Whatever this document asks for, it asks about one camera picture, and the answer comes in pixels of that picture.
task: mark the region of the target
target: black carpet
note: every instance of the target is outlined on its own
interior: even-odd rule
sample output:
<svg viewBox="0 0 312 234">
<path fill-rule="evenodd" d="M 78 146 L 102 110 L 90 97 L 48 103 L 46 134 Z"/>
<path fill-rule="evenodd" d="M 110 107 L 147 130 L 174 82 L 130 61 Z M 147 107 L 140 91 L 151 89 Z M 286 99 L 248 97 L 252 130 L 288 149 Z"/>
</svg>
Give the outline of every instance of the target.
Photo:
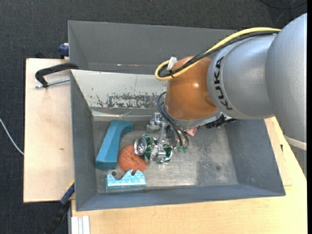
<svg viewBox="0 0 312 234">
<path fill-rule="evenodd" d="M 287 7 L 294 0 L 266 1 Z M 68 20 L 240 30 L 283 27 L 306 11 L 306 4 L 285 10 L 258 0 L 0 0 L 0 117 L 23 148 L 24 59 L 38 52 L 59 58 Z M 0 234 L 42 233 L 57 210 L 56 203 L 23 204 L 22 198 L 23 156 L 0 127 Z"/>
</svg>

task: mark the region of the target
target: black cable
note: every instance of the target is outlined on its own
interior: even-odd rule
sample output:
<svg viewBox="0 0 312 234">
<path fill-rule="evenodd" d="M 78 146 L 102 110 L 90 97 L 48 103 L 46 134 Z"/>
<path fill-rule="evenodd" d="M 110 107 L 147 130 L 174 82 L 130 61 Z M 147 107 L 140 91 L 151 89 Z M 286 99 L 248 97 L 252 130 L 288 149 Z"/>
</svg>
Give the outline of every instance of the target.
<svg viewBox="0 0 312 234">
<path fill-rule="evenodd" d="M 161 72 L 167 67 L 167 65 L 164 65 L 159 71 L 158 71 L 158 76 L 159 77 L 168 77 L 168 76 L 172 76 L 174 74 L 176 74 L 177 72 L 187 68 L 188 66 L 190 66 L 191 64 L 193 64 L 194 62 L 196 61 L 199 61 L 201 59 L 203 59 L 204 57 L 207 57 L 217 51 L 219 51 L 220 49 L 224 48 L 224 47 L 227 47 L 233 43 L 236 43 L 238 41 L 242 41 L 244 39 L 248 39 L 248 38 L 251 38 L 251 37 L 258 37 L 258 36 L 265 36 L 265 35 L 272 35 L 272 34 L 277 34 L 279 31 L 277 30 L 276 32 L 275 31 L 261 31 L 261 32 L 252 32 L 252 33 L 248 33 L 248 34 L 245 34 L 245 35 L 242 35 L 242 36 L 238 36 L 237 38 L 234 38 L 230 41 L 228 41 L 227 43 L 207 52 L 207 50 L 201 52 L 200 54 L 196 55 L 195 57 L 193 57 L 192 59 L 190 59 L 188 62 L 186 62 L 184 65 L 182 65 L 181 67 L 177 68 L 176 70 L 174 71 L 170 71 L 169 74 L 161 74 Z"/>
<path fill-rule="evenodd" d="M 292 1 L 292 2 L 290 3 L 289 7 L 288 7 L 288 8 L 285 8 L 285 10 L 283 11 L 283 13 L 276 19 L 274 25 L 277 24 L 277 22 L 278 22 L 278 21 L 282 18 L 282 16 L 287 12 L 287 10 L 291 7 L 291 5 L 292 5 L 293 3 L 295 3 L 296 1 L 297 1 L 297 0 Z"/>
<path fill-rule="evenodd" d="M 171 120 L 168 119 L 168 118 L 166 117 L 166 115 L 165 115 L 164 112 L 163 112 L 163 109 L 160 107 L 160 103 L 159 103 L 159 102 L 160 102 L 160 98 L 161 98 L 165 93 L 166 93 L 166 92 L 163 92 L 163 93 L 158 97 L 158 100 L 157 100 L 157 108 L 158 108 L 160 114 L 164 117 L 164 119 L 166 119 L 166 120 L 172 125 L 172 128 L 174 129 L 176 135 L 177 135 L 178 138 L 179 138 L 180 146 L 182 146 L 182 145 L 183 145 L 183 143 L 182 143 L 182 138 L 181 138 L 181 136 L 180 136 L 180 134 L 179 134 L 179 132 L 178 132 L 178 130 L 177 130 L 175 124 L 173 124 L 173 123 L 171 122 Z"/>
<path fill-rule="evenodd" d="M 175 127 L 182 133 L 183 137 L 185 138 L 185 140 L 188 142 L 189 138 L 186 136 L 186 134 L 184 133 L 184 131 L 175 123 L 175 121 L 172 119 L 172 117 L 167 113 L 167 111 L 164 109 L 163 110 L 164 114 L 166 115 L 167 118 L 169 118 L 172 122 L 172 124 L 175 125 Z"/>
<path fill-rule="evenodd" d="M 295 8 L 298 8 L 298 7 L 304 5 L 304 4 L 306 4 L 308 2 L 308 0 L 305 0 L 303 3 L 289 8 L 289 5 L 287 7 L 281 7 L 281 6 L 277 6 L 275 4 L 268 3 L 265 0 L 259 0 L 259 1 L 261 1 L 262 3 L 264 3 L 265 5 L 267 5 L 269 7 L 276 8 L 276 9 L 295 9 Z"/>
</svg>

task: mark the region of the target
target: wooden board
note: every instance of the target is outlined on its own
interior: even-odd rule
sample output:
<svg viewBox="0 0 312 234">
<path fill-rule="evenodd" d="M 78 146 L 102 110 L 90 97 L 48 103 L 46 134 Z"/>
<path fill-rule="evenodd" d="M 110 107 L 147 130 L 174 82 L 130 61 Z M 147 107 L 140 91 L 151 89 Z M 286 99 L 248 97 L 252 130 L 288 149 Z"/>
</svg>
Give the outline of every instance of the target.
<svg viewBox="0 0 312 234">
<path fill-rule="evenodd" d="M 24 202 L 59 200 L 74 177 L 69 83 L 34 88 L 37 70 L 66 61 L 26 61 Z M 92 234 L 306 233 L 307 181 L 276 119 L 266 125 L 286 196 L 89 212 L 73 201 L 72 215 L 89 215 Z"/>
<path fill-rule="evenodd" d="M 68 60 L 26 60 L 24 202 L 60 200 L 74 179 L 70 83 L 34 88 L 37 70 Z M 69 77 L 69 71 L 46 76 Z"/>
</svg>

